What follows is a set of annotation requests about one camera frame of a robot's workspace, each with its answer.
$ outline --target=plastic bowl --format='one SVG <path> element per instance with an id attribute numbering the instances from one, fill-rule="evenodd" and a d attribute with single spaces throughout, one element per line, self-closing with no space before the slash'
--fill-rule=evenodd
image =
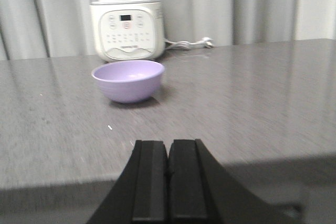
<path id="1" fill-rule="evenodd" d="M 133 103 L 149 98 L 161 84 L 164 66 L 149 60 L 108 63 L 92 71 L 101 92 L 115 102 Z"/>

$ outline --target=gray countertop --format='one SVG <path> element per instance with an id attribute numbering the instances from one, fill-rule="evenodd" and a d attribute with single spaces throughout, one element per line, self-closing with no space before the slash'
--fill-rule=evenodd
<path id="1" fill-rule="evenodd" d="M 115 179 L 134 141 L 201 138 L 223 164 L 336 153 L 336 42 L 167 51 L 149 100 L 105 98 L 97 56 L 0 62 L 0 191 Z"/>

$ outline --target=white curtain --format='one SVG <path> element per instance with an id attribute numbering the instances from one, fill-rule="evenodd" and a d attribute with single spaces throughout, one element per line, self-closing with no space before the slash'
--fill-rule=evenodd
<path id="1" fill-rule="evenodd" d="M 165 36 L 217 46 L 335 39 L 336 0 L 161 0 Z M 94 54 L 89 0 L 0 0 L 0 59 Z"/>

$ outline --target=control panel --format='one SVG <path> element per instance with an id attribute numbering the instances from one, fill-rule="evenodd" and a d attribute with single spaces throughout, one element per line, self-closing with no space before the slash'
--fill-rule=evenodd
<path id="1" fill-rule="evenodd" d="M 113 10 L 100 19 L 101 43 L 114 59 L 142 59 L 155 50 L 153 17 L 143 10 Z"/>

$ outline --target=bowl rim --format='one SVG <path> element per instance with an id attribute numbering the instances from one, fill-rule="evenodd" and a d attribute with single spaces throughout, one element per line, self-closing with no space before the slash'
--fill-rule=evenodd
<path id="1" fill-rule="evenodd" d="M 96 71 L 98 71 L 98 70 L 100 70 L 100 69 L 102 69 L 102 68 L 106 68 L 106 67 L 108 67 L 109 65 L 117 65 L 117 64 L 121 64 L 121 63 L 123 63 L 123 64 L 126 63 L 126 64 L 127 64 L 127 62 L 135 62 L 135 61 L 137 61 L 137 62 L 139 62 L 139 61 L 141 61 L 141 62 L 150 62 L 150 64 L 153 63 L 153 64 L 156 64 L 156 65 L 159 65 L 159 66 L 161 67 L 161 69 L 160 69 L 159 72 L 157 72 L 157 73 L 154 74 L 154 75 L 146 76 L 146 77 L 139 78 L 139 79 L 136 79 L 136 80 L 107 80 L 107 79 L 101 79 L 101 78 L 98 78 L 98 77 L 94 76 L 95 73 L 96 73 Z M 152 60 L 123 60 L 123 61 L 117 61 L 117 62 L 110 62 L 110 63 L 107 63 L 107 64 L 103 64 L 103 65 L 101 65 L 101 66 L 98 66 L 98 67 L 96 67 L 95 69 L 92 70 L 92 72 L 91 72 L 91 76 L 92 76 L 93 78 L 95 78 L 96 80 L 104 81 L 104 82 L 111 82 L 111 83 L 128 83 L 128 82 L 143 81 L 143 80 L 147 80 L 147 79 L 151 79 L 151 78 L 157 77 L 157 76 L 161 75 L 161 74 L 164 72 L 164 70 L 165 70 L 165 67 L 164 67 L 161 63 L 156 62 L 156 61 L 152 61 Z"/>

